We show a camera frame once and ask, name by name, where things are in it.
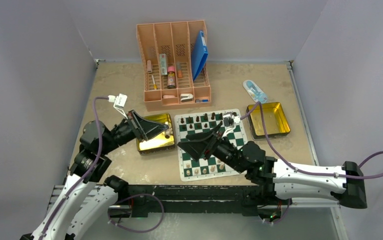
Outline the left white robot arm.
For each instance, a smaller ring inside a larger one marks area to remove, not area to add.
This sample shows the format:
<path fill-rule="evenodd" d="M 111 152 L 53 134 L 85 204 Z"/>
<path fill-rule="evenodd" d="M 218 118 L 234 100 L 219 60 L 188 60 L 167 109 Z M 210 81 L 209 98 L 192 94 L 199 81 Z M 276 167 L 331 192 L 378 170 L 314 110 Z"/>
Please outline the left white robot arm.
<path fill-rule="evenodd" d="M 106 156 L 130 141 L 148 141 L 167 131 L 164 122 L 147 120 L 134 110 L 109 130 L 100 120 L 87 123 L 80 137 L 79 153 L 74 158 L 62 192 L 44 220 L 22 240 L 80 240 L 97 218 L 112 204 L 124 204 L 129 184 L 109 176 L 92 200 L 84 202 L 107 171 L 112 161 Z"/>

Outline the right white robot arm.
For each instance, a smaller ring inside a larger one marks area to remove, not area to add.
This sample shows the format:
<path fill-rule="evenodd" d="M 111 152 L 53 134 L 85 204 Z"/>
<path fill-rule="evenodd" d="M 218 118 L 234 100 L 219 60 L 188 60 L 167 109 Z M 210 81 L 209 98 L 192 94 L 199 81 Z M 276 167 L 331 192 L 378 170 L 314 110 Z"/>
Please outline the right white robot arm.
<path fill-rule="evenodd" d="M 177 145 L 195 161 L 215 157 L 234 171 L 245 173 L 247 180 L 262 187 L 260 197 L 268 204 L 277 199 L 321 198 L 352 209 L 368 207 L 364 176 L 357 163 L 292 164 L 267 156 L 253 141 L 237 148 L 223 134 L 218 125 L 207 132 L 188 134 Z"/>

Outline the pile of light chess pieces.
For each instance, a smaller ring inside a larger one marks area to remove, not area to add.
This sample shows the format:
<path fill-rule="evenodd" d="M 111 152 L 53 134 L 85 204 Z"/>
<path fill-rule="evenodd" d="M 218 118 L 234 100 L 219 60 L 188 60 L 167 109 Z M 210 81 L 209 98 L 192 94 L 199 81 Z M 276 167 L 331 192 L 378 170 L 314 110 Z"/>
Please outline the pile of light chess pieces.
<path fill-rule="evenodd" d="M 167 129 L 164 131 L 163 134 L 166 139 L 169 139 L 171 135 L 173 134 L 173 129 L 171 124 L 168 121 L 165 122 L 165 125 L 167 125 Z"/>

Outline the left gold tin tray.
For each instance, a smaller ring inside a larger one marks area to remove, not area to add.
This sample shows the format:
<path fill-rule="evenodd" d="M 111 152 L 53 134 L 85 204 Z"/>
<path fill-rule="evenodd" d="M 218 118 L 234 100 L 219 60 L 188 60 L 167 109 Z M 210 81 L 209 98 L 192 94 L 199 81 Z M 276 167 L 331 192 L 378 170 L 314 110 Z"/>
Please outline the left gold tin tray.
<path fill-rule="evenodd" d="M 155 114 L 155 115 L 148 115 L 144 117 L 147 120 L 155 121 L 159 123 L 165 123 L 169 122 L 172 126 L 172 135 L 169 139 L 166 139 L 164 137 L 164 132 L 157 135 L 155 138 L 139 142 L 136 141 L 136 148 L 137 151 L 140 153 L 140 155 L 147 155 L 151 153 L 156 153 L 159 151 L 165 151 L 165 150 L 171 150 L 175 148 L 175 135 L 173 130 L 173 123 L 172 118 L 169 113 L 161 113 L 161 114 Z"/>

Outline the gold tin tray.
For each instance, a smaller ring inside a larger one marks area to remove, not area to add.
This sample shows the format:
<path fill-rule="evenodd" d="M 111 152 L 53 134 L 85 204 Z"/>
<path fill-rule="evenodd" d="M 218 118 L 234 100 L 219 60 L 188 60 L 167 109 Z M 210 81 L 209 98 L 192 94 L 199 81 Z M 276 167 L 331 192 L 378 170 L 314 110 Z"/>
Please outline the gold tin tray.
<path fill-rule="evenodd" d="M 263 119 L 269 138 L 287 136 L 291 132 L 288 120 L 280 102 L 262 104 Z M 257 104 L 254 111 L 247 117 L 250 132 L 254 140 L 265 139 L 261 109 Z"/>
<path fill-rule="evenodd" d="M 175 148 L 175 135 L 173 130 L 173 123 L 172 118 L 169 113 L 161 113 L 161 114 L 155 114 L 155 115 L 148 115 L 144 117 L 147 120 L 155 121 L 159 123 L 165 123 L 169 122 L 172 126 L 172 135 L 169 139 L 166 139 L 164 137 L 164 132 L 157 135 L 155 138 L 139 142 L 136 141 L 136 148 L 137 151 L 140 153 L 140 155 L 147 155 L 151 153 L 156 153 L 159 151 L 165 151 L 165 150 L 171 150 Z"/>

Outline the white stapler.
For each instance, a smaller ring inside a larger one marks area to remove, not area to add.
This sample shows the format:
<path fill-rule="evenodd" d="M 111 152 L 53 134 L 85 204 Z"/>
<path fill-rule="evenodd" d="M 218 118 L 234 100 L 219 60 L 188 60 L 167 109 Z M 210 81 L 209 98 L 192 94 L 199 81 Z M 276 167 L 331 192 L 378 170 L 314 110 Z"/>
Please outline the white stapler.
<path fill-rule="evenodd" d="M 181 103 L 186 103 L 186 102 L 191 102 L 194 99 L 194 95 L 191 93 L 181 93 L 180 94 L 180 102 Z"/>

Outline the brown bottle pink cap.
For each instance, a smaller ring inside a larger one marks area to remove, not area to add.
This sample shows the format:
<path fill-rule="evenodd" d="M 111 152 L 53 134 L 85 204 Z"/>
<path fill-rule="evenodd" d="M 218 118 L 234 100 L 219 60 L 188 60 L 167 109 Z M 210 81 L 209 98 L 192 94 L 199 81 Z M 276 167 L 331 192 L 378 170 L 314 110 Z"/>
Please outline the brown bottle pink cap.
<path fill-rule="evenodd" d="M 167 88 L 175 89 L 176 88 L 176 68 L 171 65 L 167 68 Z"/>

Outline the blue white packaged item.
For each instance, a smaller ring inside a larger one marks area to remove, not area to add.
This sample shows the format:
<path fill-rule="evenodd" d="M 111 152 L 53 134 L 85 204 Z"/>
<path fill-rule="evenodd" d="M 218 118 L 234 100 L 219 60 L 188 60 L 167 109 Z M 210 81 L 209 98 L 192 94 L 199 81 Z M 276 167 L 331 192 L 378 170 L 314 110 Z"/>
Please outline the blue white packaged item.
<path fill-rule="evenodd" d="M 267 94 L 253 80 L 245 80 L 242 85 L 255 103 L 265 104 L 268 102 Z"/>

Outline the right gold tin tray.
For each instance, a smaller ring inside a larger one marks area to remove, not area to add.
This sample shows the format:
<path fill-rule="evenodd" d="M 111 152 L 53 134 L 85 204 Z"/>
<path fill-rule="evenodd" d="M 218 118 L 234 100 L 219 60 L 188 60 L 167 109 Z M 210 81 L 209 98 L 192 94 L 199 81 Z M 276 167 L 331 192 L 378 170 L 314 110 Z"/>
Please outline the right gold tin tray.
<path fill-rule="evenodd" d="M 287 136 L 291 132 L 288 120 L 280 102 L 262 104 L 263 119 L 269 138 Z M 261 109 L 257 104 L 254 111 L 247 117 L 250 132 L 254 140 L 265 139 Z"/>

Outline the white green box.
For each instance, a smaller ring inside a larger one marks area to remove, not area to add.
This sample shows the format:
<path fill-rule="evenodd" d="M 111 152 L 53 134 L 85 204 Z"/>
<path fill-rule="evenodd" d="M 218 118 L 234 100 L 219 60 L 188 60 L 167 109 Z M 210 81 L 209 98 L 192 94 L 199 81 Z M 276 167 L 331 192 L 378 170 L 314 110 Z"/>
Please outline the white green box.
<path fill-rule="evenodd" d="M 159 54 L 159 68 L 162 76 L 168 75 L 167 55 L 165 53 Z"/>

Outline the pink desk organizer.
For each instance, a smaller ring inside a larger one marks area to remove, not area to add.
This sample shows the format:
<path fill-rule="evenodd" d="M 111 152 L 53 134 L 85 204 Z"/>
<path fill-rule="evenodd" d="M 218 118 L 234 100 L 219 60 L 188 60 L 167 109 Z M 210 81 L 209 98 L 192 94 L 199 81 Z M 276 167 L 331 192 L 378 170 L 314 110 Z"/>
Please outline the pink desk organizer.
<path fill-rule="evenodd" d="M 204 20 L 142 23 L 136 39 L 148 111 L 209 107 L 212 89 Z"/>

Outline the blue folder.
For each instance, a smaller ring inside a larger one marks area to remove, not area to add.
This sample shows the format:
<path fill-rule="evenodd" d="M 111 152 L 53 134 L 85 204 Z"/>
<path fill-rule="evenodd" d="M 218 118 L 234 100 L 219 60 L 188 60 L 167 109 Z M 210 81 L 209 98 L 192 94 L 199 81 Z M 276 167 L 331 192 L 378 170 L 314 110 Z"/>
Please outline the blue folder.
<path fill-rule="evenodd" d="M 208 47 L 206 43 L 206 36 L 203 30 L 200 30 L 195 43 L 193 47 L 193 51 L 191 53 L 191 73 L 192 73 L 192 80 L 195 81 L 201 71 L 203 70 L 207 58 L 208 58 L 209 52 Z"/>

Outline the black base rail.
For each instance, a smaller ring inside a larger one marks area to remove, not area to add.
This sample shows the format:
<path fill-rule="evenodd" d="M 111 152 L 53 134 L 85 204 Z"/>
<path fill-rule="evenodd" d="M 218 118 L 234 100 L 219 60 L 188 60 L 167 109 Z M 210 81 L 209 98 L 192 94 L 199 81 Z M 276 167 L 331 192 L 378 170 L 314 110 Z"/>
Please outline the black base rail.
<path fill-rule="evenodd" d="M 140 185 L 118 193 L 117 205 L 130 206 L 132 217 L 149 213 L 241 214 L 268 218 L 266 206 L 285 207 L 292 200 L 279 199 L 272 187 L 258 185 Z"/>

